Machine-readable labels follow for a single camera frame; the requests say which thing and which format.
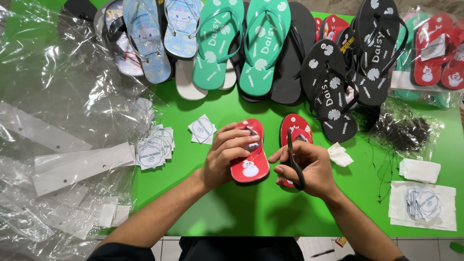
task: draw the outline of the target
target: green sandal strap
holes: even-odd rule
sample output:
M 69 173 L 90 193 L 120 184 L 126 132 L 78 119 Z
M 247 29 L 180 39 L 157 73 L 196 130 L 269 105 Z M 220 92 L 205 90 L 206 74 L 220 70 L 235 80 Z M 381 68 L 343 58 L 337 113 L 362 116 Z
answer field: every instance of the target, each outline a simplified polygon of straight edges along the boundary
M 239 34 L 240 34 L 240 45 L 238 47 L 238 49 L 234 52 L 234 53 L 231 53 L 231 54 L 228 54 L 220 59 L 217 59 L 217 63 L 220 64 L 224 61 L 226 61 L 227 59 L 229 59 L 230 57 L 234 56 L 239 50 L 240 50 L 240 47 L 242 45 L 242 36 L 243 36 L 243 25 L 241 25 L 239 22 L 238 22 L 238 13 L 233 10 L 232 8 L 230 7 L 223 7 L 223 8 L 219 8 L 218 10 L 216 10 L 215 12 L 209 14 L 208 16 L 205 17 L 205 19 L 201 20 L 200 22 L 200 26 L 198 27 L 198 32 L 201 32 L 201 28 L 206 24 L 206 22 L 208 22 L 209 20 L 211 20 L 213 17 L 215 17 L 216 15 L 220 14 L 220 13 L 225 13 L 225 12 L 229 12 L 231 13 L 232 15 L 232 18 L 234 20 L 234 22 L 237 24 L 238 26 L 238 29 L 239 29 Z M 202 59 L 205 59 L 205 52 L 203 51 L 203 46 L 202 44 L 200 43 L 200 37 L 201 36 L 197 36 L 197 39 L 198 39 L 198 54 L 200 55 L 200 57 Z
M 277 17 L 277 19 L 279 20 L 279 23 L 280 25 L 282 26 L 282 31 L 283 32 L 286 32 L 286 28 L 285 28 L 285 23 L 284 23 L 284 20 L 282 19 L 282 16 L 280 16 L 279 12 L 276 10 L 276 9 L 273 9 L 273 8 L 270 8 L 270 7 L 261 7 L 259 8 L 255 14 L 253 15 L 252 19 L 250 20 L 250 22 L 248 23 L 249 26 L 247 27 L 246 31 L 245 31 L 245 41 L 246 41 L 246 37 L 248 36 L 248 32 L 250 31 L 251 29 L 251 25 L 255 22 L 255 20 L 258 18 L 258 16 L 260 16 L 260 14 L 264 13 L 264 12 L 270 12 L 271 14 L 275 15 Z M 269 63 L 267 64 L 266 66 L 266 70 L 268 70 L 271 66 L 274 65 L 274 63 L 276 62 L 277 60 L 277 57 L 279 56 L 280 54 L 280 51 L 282 50 L 282 47 L 284 46 L 284 40 L 285 40 L 285 37 L 284 39 L 282 39 L 282 44 L 280 45 L 279 47 L 279 51 L 276 53 L 276 55 L 269 61 Z M 253 63 L 251 61 L 251 55 L 250 55 L 250 52 L 248 51 L 248 44 L 245 43 L 244 44 L 244 49 L 245 49 L 245 56 L 246 56 L 246 62 L 251 66 L 253 67 L 255 65 L 255 63 Z

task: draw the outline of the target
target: snowman print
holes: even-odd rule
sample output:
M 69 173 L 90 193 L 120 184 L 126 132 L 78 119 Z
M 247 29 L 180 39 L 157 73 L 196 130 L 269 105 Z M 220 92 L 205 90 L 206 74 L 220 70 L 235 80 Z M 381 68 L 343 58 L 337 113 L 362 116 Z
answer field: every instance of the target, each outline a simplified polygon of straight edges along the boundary
M 253 161 L 244 160 L 242 167 L 243 167 L 243 175 L 245 177 L 254 177 L 259 172 L 258 167 L 255 166 L 255 163 L 253 163 Z
M 463 79 L 459 75 L 459 72 L 453 74 L 453 75 L 448 75 L 448 80 L 450 81 L 450 86 L 457 87 Z
M 426 66 L 422 72 L 424 73 L 424 75 L 422 75 L 423 81 L 430 82 L 433 79 L 432 69 L 430 69 L 428 66 Z

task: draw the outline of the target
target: tile floor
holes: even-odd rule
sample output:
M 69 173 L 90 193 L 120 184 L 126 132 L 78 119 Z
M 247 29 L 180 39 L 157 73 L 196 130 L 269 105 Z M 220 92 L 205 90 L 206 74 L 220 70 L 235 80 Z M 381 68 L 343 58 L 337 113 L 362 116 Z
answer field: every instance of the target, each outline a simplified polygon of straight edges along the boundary
M 178 261 L 180 256 L 179 236 L 165 236 L 153 248 L 156 261 Z M 342 259 L 354 251 L 346 243 L 343 248 L 335 243 L 336 237 L 331 237 L 337 260 Z M 450 242 L 459 242 L 464 245 L 464 238 L 411 238 L 392 237 L 398 247 L 410 261 L 464 261 L 464 255 L 453 252 Z

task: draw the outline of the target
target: white napkin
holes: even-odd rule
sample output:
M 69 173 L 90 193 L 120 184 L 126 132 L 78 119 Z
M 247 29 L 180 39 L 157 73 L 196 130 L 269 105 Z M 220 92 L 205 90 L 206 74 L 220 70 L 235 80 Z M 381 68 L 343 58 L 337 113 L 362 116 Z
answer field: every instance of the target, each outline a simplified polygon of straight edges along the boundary
M 330 159 L 341 167 L 346 167 L 353 162 L 353 159 L 345 152 L 346 149 L 341 147 L 338 142 L 328 148 L 327 151 Z
M 430 219 L 415 219 L 406 212 L 406 193 L 408 189 L 431 189 L 441 202 L 440 214 Z M 423 184 L 414 181 L 392 181 L 388 217 L 390 224 L 405 227 L 431 228 L 457 231 L 456 227 L 456 189 L 445 186 Z
M 429 161 L 403 159 L 400 162 L 400 175 L 410 180 L 436 183 L 441 165 Z

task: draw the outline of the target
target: left hand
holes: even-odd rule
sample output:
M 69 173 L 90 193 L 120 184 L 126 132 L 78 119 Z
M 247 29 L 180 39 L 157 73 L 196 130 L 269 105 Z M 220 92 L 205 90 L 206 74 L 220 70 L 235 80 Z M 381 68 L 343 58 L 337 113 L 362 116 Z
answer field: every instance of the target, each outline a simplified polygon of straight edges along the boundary
M 209 189 L 231 181 L 229 162 L 238 157 L 248 157 L 250 152 L 243 147 L 260 139 L 258 135 L 250 136 L 249 130 L 236 127 L 237 124 L 232 123 L 217 132 L 206 156 L 205 165 L 200 169 L 200 177 Z

